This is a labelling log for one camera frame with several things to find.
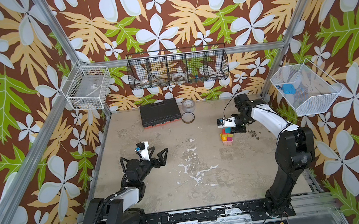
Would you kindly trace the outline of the teal triangular block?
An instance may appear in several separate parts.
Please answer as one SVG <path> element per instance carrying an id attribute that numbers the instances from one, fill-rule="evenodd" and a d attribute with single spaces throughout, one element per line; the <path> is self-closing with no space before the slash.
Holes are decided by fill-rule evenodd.
<path id="1" fill-rule="evenodd" d="M 232 128 L 227 127 L 224 129 L 226 134 L 231 134 Z"/>

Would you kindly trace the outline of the pink rectangular block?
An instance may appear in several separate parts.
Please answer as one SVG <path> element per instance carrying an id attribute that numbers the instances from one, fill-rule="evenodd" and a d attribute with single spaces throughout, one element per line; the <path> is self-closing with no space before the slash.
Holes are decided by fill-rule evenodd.
<path id="1" fill-rule="evenodd" d="M 231 146 L 233 144 L 233 141 L 223 141 L 223 145 Z"/>

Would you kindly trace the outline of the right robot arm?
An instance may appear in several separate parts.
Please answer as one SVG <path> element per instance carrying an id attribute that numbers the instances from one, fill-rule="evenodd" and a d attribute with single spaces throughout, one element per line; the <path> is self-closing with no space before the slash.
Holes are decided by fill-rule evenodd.
<path id="1" fill-rule="evenodd" d="M 276 217 L 289 209 L 298 178 L 315 160 L 313 132 L 289 122 L 261 99 L 250 100 L 240 94 L 233 101 L 238 110 L 232 114 L 236 125 L 233 133 L 245 133 L 247 125 L 259 122 L 277 139 L 274 156 L 278 170 L 265 202 L 267 214 Z"/>

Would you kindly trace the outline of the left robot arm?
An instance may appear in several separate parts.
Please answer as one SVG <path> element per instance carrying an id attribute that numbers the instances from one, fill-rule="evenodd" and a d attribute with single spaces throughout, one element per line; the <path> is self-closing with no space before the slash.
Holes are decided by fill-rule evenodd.
<path id="1" fill-rule="evenodd" d="M 137 159 L 121 157 L 119 162 L 123 171 L 120 190 L 106 198 L 94 198 L 90 201 L 82 224 L 146 224 L 143 209 L 134 208 L 146 190 L 145 178 L 152 169 L 167 164 L 168 148 L 153 156 L 155 148 L 147 143 L 138 143 L 135 153 Z"/>

